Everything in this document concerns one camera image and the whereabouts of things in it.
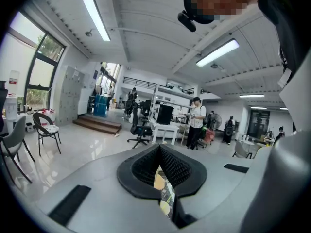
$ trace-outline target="black rectangular strip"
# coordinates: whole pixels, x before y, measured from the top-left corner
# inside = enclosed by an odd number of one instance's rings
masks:
[[[66,226],[90,190],[91,188],[87,186],[77,185],[59,202],[48,216],[57,223]]]
[[[237,166],[237,165],[234,165],[234,164],[226,164],[224,166],[224,168],[228,168],[230,170],[237,171],[237,172],[240,172],[240,173],[247,173],[247,171],[249,170],[248,167]]]

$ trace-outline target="white ceiling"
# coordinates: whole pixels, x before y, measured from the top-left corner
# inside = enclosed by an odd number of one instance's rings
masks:
[[[110,42],[104,42],[97,30],[92,31],[92,37],[85,35],[95,26],[82,0],[45,1],[94,60],[144,69],[183,83],[199,83],[222,98],[263,92],[265,98],[248,103],[284,106],[277,85],[282,74],[278,38],[258,8],[208,25],[196,23],[197,31],[191,33],[177,20],[184,9],[183,0],[96,0],[111,37]],[[218,69],[196,66],[200,58],[232,38],[240,47],[217,59]]]

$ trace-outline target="black camera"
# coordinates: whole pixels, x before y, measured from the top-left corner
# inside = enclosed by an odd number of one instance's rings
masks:
[[[202,9],[198,9],[195,3],[191,0],[184,0],[185,10],[178,14],[178,21],[180,21],[191,32],[196,31],[196,21],[200,24],[209,24],[214,21],[214,15],[204,15]]]

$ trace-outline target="shelf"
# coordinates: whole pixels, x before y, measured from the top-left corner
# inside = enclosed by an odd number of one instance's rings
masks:
[[[172,94],[172,95],[175,95],[175,96],[179,96],[179,97],[182,97],[182,98],[190,99],[190,100],[194,98],[194,96],[189,95],[187,93],[176,92],[176,91],[173,91],[173,90],[171,90],[169,88],[163,88],[161,86],[158,88],[158,91],[164,92],[164,93],[168,93],[168,94]]]
[[[179,104],[179,103],[174,103],[174,102],[170,102],[170,101],[163,100],[163,99],[156,99],[156,101],[163,102],[163,103],[168,103],[168,104],[173,104],[173,105],[177,105],[177,106],[181,106],[181,107],[186,107],[186,108],[192,109],[191,106],[182,105],[182,104]]]

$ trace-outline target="computer monitor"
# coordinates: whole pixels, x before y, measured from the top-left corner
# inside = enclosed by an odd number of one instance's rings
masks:
[[[159,114],[157,117],[157,123],[159,124],[170,124],[173,113],[173,107],[167,105],[160,105]]]

